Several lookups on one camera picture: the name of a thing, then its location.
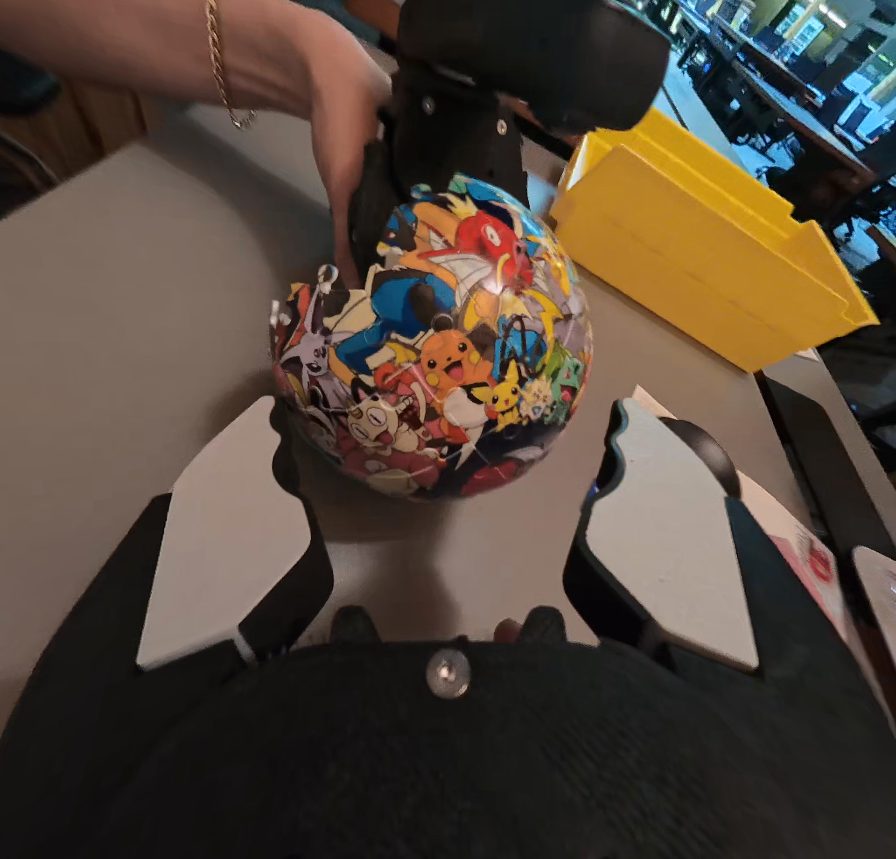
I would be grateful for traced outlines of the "printed instruction sheet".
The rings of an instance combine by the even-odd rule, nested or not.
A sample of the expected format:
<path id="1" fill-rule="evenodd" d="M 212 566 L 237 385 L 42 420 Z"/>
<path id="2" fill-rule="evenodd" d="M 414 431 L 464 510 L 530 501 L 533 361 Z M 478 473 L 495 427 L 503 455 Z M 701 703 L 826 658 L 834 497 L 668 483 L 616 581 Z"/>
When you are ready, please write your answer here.
<path id="1" fill-rule="evenodd" d="M 657 418 L 676 417 L 640 385 L 634 388 L 632 397 Z M 833 552 L 770 493 L 749 476 L 737 471 L 742 484 L 740 500 L 775 543 L 841 639 L 848 644 L 846 605 Z"/>

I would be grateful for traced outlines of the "person's left hand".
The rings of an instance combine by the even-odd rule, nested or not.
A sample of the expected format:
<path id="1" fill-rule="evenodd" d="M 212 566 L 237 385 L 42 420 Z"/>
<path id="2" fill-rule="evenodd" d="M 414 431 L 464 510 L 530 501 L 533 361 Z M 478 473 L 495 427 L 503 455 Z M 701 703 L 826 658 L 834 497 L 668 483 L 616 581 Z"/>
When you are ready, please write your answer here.
<path id="1" fill-rule="evenodd" d="M 350 202 L 377 136 L 378 112 L 391 96 L 389 76 L 338 22 L 314 14 L 306 50 L 312 147 L 330 204 L 334 263 L 345 285 L 360 287 L 350 241 Z"/>

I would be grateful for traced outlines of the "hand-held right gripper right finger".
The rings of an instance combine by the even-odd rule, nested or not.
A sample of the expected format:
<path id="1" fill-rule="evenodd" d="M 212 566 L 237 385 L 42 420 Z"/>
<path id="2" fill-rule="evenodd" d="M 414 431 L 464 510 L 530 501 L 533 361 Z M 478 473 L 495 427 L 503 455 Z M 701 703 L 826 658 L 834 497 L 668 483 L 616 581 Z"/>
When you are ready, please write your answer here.
<path id="1" fill-rule="evenodd" d="M 638 401 L 612 405 L 563 574 L 569 602 L 599 642 L 757 669 L 729 500 L 740 507 Z"/>

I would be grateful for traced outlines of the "black round ball stand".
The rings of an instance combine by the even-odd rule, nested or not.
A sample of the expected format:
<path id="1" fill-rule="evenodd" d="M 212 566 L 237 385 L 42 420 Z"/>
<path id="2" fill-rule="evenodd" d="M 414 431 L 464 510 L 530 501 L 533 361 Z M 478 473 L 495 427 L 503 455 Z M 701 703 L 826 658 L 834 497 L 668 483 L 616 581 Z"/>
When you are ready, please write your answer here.
<path id="1" fill-rule="evenodd" d="M 676 417 L 660 416 L 658 419 L 710 470 L 729 498 L 742 498 L 742 484 L 734 462 L 708 432 L 690 421 Z"/>

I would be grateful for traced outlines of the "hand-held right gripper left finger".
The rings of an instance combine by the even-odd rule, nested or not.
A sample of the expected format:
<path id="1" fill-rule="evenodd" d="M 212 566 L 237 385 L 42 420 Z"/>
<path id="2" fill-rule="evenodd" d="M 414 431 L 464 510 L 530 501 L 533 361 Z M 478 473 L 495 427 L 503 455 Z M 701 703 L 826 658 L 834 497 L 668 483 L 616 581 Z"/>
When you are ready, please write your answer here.
<path id="1" fill-rule="evenodd" d="M 136 663 L 160 669 L 218 644 L 247 663 L 292 649 L 333 589 L 308 502 L 275 460 L 292 461 L 257 399 L 187 466 L 170 502 Z"/>

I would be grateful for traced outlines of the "colourful puzzle ball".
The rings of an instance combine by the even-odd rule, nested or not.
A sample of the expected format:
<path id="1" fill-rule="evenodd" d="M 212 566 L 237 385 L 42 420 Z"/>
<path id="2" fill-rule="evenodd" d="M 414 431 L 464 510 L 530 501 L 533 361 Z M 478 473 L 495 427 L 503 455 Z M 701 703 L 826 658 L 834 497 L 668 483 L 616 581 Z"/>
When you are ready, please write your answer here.
<path id="1" fill-rule="evenodd" d="M 468 498 L 542 462 L 592 359 L 588 305 L 551 229 L 456 173 L 386 218 L 364 286 L 322 265 L 269 317 L 297 432 L 378 494 Z"/>

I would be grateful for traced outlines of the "person's left forearm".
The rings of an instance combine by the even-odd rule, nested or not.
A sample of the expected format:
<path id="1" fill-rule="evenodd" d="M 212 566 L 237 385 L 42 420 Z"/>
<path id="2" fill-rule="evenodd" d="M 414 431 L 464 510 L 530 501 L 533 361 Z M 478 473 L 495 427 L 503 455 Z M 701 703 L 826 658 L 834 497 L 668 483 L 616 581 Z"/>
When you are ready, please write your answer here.
<path id="1" fill-rule="evenodd" d="M 1 0 L 2 49 L 108 87 L 308 119 L 301 13 L 287 0 Z"/>

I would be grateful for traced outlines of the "yellow plastic bin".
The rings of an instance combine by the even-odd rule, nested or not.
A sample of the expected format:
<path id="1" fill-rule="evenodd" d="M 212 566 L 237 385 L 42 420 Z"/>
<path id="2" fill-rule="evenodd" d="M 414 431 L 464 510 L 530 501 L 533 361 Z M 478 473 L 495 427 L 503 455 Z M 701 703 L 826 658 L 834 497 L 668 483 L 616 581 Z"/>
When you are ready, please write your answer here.
<path id="1" fill-rule="evenodd" d="M 879 325 L 822 228 L 651 109 L 586 134 L 551 215 L 584 270 L 744 372 Z"/>

